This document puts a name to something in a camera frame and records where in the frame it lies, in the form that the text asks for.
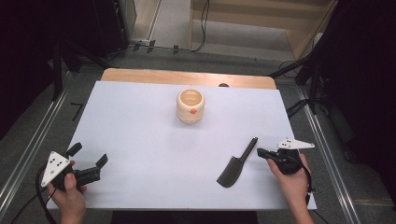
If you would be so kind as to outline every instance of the knife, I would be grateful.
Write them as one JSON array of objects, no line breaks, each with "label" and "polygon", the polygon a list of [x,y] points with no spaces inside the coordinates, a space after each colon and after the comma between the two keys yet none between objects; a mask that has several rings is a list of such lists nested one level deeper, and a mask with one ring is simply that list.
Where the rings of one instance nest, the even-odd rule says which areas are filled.
[{"label": "knife", "polygon": [[232,186],[238,177],[241,175],[242,168],[244,167],[244,163],[248,158],[251,150],[257,143],[258,138],[254,137],[251,139],[250,144],[245,149],[244,154],[240,158],[231,157],[230,161],[228,162],[227,166],[225,167],[224,171],[218,178],[218,183],[222,185],[224,188],[229,188]]}]

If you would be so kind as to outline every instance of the black cable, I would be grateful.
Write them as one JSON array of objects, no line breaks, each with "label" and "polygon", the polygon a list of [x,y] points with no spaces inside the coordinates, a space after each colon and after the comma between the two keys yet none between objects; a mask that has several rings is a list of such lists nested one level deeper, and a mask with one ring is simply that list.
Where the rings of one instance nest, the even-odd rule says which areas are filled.
[{"label": "black cable", "polygon": [[45,216],[47,218],[47,221],[50,224],[56,224],[55,219],[53,219],[52,215],[50,214],[49,209],[47,208],[47,206],[46,206],[46,204],[44,202],[43,196],[41,195],[41,190],[42,189],[40,189],[40,185],[39,185],[40,175],[46,169],[46,167],[47,167],[47,164],[44,164],[43,166],[41,166],[40,169],[37,172],[37,175],[35,176],[35,191],[37,192],[37,198],[40,201],[41,207],[44,210],[44,213],[45,213]]},{"label": "black cable", "polygon": [[[279,70],[279,69],[282,67],[282,65],[283,65],[284,63],[297,63],[297,61],[285,61],[285,62],[281,63],[281,64],[277,67],[277,69]],[[283,76],[283,77],[286,77],[286,78],[294,78],[294,77],[288,77],[288,76],[286,76],[285,74],[283,74],[282,76]]]},{"label": "black cable", "polygon": [[[322,98],[316,98],[315,102],[322,103],[321,100],[322,100]],[[303,99],[303,100],[297,102],[295,105],[286,109],[288,118],[291,119],[291,117],[293,117],[295,114],[297,114],[297,112],[299,112],[307,104],[309,104],[309,99]]]},{"label": "black cable", "polygon": [[288,156],[288,155],[283,155],[283,156],[285,156],[287,159],[289,159],[289,160],[291,160],[291,161],[294,161],[294,162],[299,163],[299,164],[301,165],[301,167],[304,169],[306,178],[308,179],[308,186],[307,186],[307,188],[306,188],[306,195],[305,195],[305,202],[306,202],[306,205],[308,205],[309,199],[311,198],[311,193],[312,193],[312,191],[313,191],[313,189],[314,189],[314,188],[312,187],[312,176],[311,176],[311,173],[309,173],[308,168],[306,168],[306,167],[304,166],[304,164],[303,164],[302,161],[298,161],[298,160],[296,160],[296,159],[294,159],[293,157]]},{"label": "black cable", "polygon": [[19,218],[20,215],[22,214],[23,210],[25,210],[26,207],[27,207],[36,197],[37,197],[37,194],[35,194],[35,196],[33,196],[26,204],[23,205],[23,207],[20,209],[20,211],[18,211],[17,215],[11,220],[10,224],[17,223],[18,218]]},{"label": "black cable", "polygon": [[47,207],[47,204],[49,203],[50,199],[52,198],[53,194],[56,192],[57,189],[58,189],[58,188],[56,188],[56,189],[51,193],[51,195],[48,197],[48,199],[47,199],[47,201],[46,201],[46,207]]},{"label": "black cable", "polygon": [[[206,9],[206,16],[205,16],[205,25],[204,25],[204,14]],[[202,10],[201,14],[201,29],[202,29],[202,42],[201,45],[197,49],[193,49],[192,52],[198,51],[204,47],[206,42],[206,23],[207,23],[207,15],[209,14],[209,0],[206,1],[204,9]]]},{"label": "black cable", "polygon": [[324,217],[323,216],[321,216],[320,214],[319,214],[319,212],[317,212],[316,210],[312,210],[315,214],[317,214],[318,215],[318,217],[320,217],[324,222],[326,222],[327,224],[329,224],[329,222],[328,221],[326,221],[326,219],[324,219]]},{"label": "black cable", "polygon": [[[203,9],[202,14],[201,14],[201,29],[202,29],[202,34],[203,34],[201,45],[197,49],[177,49],[177,51],[196,52],[196,51],[199,51],[201,48],[204,47],[205,42],[206,42],[206,23],[207,23],[207,15],[209,14],[209,6],[210,6],[210,2],[209,2],[209,0],[206,0],[206,3],[204,5],[204,9]],[[135,46],[136,45],[131,45],[127,49],[120,50],[120,51],[114,52],[112,54],[122,53],[124,51],[128,51],[130,49],[134,49]],[[168,48],[168,47],[155,47],[155,46],[144,46],[144,45],[139,45],[139,48],[175,50],[174,48]]]},{"label": "black cable", "polygon": [[[112,54],[116,54],[116,55],[113,56],[112,58],[109,58],[109,59],[105,60],[104,62],[105,62],[105,63],[109,63],[109,62],[113,61],[114,59],[116,59],[117,57],[119,57],[121,53],[122,53],[122,51],[117,51],[117,52],[114,52],[114,53],[109,53],[108,55],[112,55]],[[86,59],[86,57],[80,57],[80,58],[79,58],[79,60],[80,60],[82,63],[84,63],[84,64],[94,64],[94,62],[92,62],[92,61],[84,61],[84,60],[81,60],[82,58]]]}]

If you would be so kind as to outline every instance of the metal rail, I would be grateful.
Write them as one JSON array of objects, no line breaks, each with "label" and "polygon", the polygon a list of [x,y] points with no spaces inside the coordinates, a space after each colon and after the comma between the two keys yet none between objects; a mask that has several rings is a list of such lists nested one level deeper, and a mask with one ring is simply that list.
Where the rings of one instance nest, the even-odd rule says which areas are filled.
[{"label": "metal rail", "polygon": [[[305,90],[303,90],[301,87],[298,87],[298,93],[301,99],[308,98]],[[309,120],[309,124],[311,125],[312,131],[314,132],[314,136],[317,139],[318,148],[329,172],[329,176],[332,180],[332,185],[334,186],[338,201],[341,204],[341,207],[346,216],[346,221],[349,224],[360,224],[361,221],[355,209],[355,205],[352,202],[352,199],[347,190],[347,186],[344,183],[343,178],[341,177],[337,165],[335,164],[335,160],[332,156],[332,151],[326,141],[323,131],[320,128],[318,118],[312,113],[308,105],[306,105],[304,109],[305,114]]]},{"label": "metal rail", "polygon": [[50,104],[49,109],[47,110],[46,115],[41,120],[38,128],[35,130],[35,134],[30,140],[28,146],[24,150],[20,160],[15,166],[13,172],[9,176],[6,184],[1,188],[0,192],[0,222],[4,218],[6,211],[8,210],[9,205],[12,202],[19,186],[21,185],[22,180],[26,176],[26,173],[31,166],[37,151],[40,149],[40,146],[47,135],[48,130],[52,122],[54,121],[56,115],[58,114],[66,94],[68,93],[68,86],[72,81],[72,74],[67,72],[65,75],[64,82],[64,91],[61,92],[57,101],[54,101]]}]

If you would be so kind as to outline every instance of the wooden table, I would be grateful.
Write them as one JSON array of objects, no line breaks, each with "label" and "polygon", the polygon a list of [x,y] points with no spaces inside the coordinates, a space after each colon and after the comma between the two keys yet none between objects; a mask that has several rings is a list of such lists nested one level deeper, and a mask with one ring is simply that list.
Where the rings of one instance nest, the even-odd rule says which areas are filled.
[{"label": "wooden table", "polygon": [[[218,88],[221,83],[231,88]],[[176,115],[177,93],[186,88],[199,89],[207,99],[203,119],[193,125]],[[108,156],[101,180],[85,193],[89,208],[286,209],[276,178],[253,151],[232,187],[216,181],[252,137],[259,139],[256,147],[269,150],[294,137],[270,77],[107,69],[70,145],[83,146],[73,158],[76,169]],[[313,197],[308,207],[316,209]]]},{"label": "wooden table", "polygon": [[275,82],[271,77],[177,72],[148,69],[109,68],[105,70],[101,80],[158,84],[200,85],[215,87],[219,84],[225,83],[230,87],[276,90]]}]

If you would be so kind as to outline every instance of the person's hand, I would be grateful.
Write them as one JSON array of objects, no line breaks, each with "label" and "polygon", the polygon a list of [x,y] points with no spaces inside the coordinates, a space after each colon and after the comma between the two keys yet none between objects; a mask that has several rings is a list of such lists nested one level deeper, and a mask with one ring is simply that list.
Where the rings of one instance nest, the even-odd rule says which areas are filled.
[{"label": "person's hand", "polygon": [[[305,155],[300,154],[300,159],[306,169],[311,173]],[[272,173],[279,181],[280,189],[289,204],[295,223],[314,223],[306,208],[305,195],[308,187],[308,178],[303,168],[293,175],[283,175],[276,163],[268,159]]]},{"label": "person's hand", "polygon": [[65,191],[57,189],[52,184],[47,185],[49,195],[53,191],[55,193],[52,195],[52,200],[61,210],[62,224],[68,223],[82,223],[82,219],[85,214],[85,199],[84,196],[76,189],[77,180],[73,174],[68,174],[64,178],[64,188]]}]

